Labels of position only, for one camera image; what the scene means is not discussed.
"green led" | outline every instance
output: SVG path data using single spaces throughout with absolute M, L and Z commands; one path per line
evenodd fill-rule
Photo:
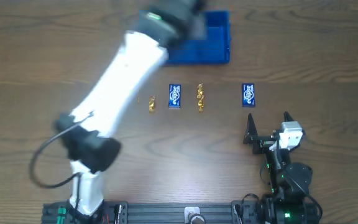
M 147 16 L 148 16 L 149 18 L 151 18 L 151 19 L 161 20 L 161 16 L 159 16 L 159 15 L 157 15 L 157 14 L 154 14 L 154 13 L 151 13 L 151 12 L 149 12 L 149 13 L 147 14 Z

